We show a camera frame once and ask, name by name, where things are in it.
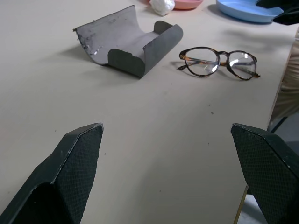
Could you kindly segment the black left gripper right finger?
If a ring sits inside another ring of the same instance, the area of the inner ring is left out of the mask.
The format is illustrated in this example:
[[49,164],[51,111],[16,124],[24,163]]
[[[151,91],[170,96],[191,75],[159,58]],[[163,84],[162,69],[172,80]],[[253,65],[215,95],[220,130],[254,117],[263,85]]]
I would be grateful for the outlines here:
[[234,123],[231,128],[246,184],[269,224],[299,222],[299,153],[278,135]]

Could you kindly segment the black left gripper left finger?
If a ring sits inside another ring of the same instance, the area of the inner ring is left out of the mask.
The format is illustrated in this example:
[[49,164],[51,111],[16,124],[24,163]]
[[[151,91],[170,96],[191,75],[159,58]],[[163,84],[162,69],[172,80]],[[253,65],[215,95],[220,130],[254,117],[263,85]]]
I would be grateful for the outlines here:
[[103,125],[63,136],[0,216],[2,224],[79,224],[93,187]]

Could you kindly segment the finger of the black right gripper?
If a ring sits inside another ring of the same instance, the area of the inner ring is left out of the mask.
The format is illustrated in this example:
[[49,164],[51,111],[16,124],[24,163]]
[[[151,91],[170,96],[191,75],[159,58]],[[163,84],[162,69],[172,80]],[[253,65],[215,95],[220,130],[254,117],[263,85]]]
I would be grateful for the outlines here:
[[299,6],[291,7],[273,19],[274,22],[283,25],[294,25],[299,23]]
[[278,5],[277,0],[258,0],[256,2],[257,6],[260,7],[276,7]]

